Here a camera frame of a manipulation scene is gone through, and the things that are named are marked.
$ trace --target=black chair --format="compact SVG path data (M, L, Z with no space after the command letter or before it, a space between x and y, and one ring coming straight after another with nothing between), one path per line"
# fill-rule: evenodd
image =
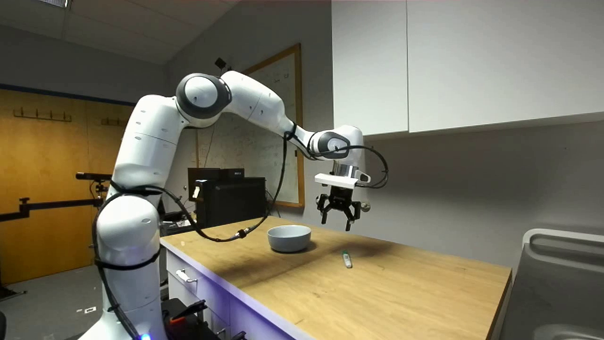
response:
M0 312L0 340L5 337L5 316Z

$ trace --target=office chair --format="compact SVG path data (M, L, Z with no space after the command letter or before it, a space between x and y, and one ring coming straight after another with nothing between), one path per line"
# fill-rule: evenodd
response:
M604 235L531 229L497 340L604 339Z
M5 337L5 316L0 312L0 340Z

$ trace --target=wooden table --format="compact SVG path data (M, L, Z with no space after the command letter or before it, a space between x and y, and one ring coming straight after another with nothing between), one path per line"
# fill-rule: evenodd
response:
M207 271L311 339L486 339L509 269L311 227L303 254L273 254L269 218L245 240L214 244L195 233L161 238L169 254ZM250 221L207 229L226 237ZM352 257L345 269L341 252Z

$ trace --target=black equipment box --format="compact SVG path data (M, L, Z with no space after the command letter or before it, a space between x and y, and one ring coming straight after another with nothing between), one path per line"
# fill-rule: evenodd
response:
M205 180L237 180L245 178L243 169L188 169L188 201L194 201L194 187Z
M265 206L263 178L207 180L197 186L195 221L212 227L262 218Z

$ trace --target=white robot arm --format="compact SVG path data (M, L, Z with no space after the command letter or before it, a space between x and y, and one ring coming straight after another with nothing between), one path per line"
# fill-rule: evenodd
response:
M331 174L316 176L329 186L318 210L341 210L358 218L350 203L354 187L371 187L369 176L358 170L362 135L354 127L307 133L284 116L280 99L258 82L226 72L220 78L186 76L175 97L143 97L127 121L112 170L112 186L94 223L92 244L103 284L103 314L82 340L165 340L160 312L158 195L169 176L175 148L184 127L203 129L220 114L235 114L294 144L309 159L333 161Z

